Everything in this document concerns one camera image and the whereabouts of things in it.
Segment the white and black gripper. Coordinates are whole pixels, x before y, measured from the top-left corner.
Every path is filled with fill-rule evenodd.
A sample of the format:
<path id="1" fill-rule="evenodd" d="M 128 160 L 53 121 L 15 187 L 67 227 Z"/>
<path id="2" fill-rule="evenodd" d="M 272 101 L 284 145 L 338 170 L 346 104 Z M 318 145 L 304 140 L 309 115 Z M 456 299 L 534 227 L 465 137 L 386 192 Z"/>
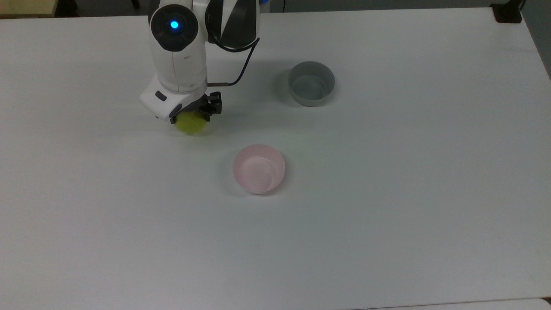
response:
<path id="1" fill-rule="evenodd" d="M 207 95 L 206 89 L 207 79 L 203 79 L 199 86 L 191 91 L 178 93 L 163 86 L 159 75 L 155 73 L 139 98 L 156 118 L 170 121 L 173 125 L 176 123 L 177 115 L 194 111 L 199 111 L 205 121 L 210 122 L 211 116 L 222 113 L 222 94 L 212 92 Z"/>

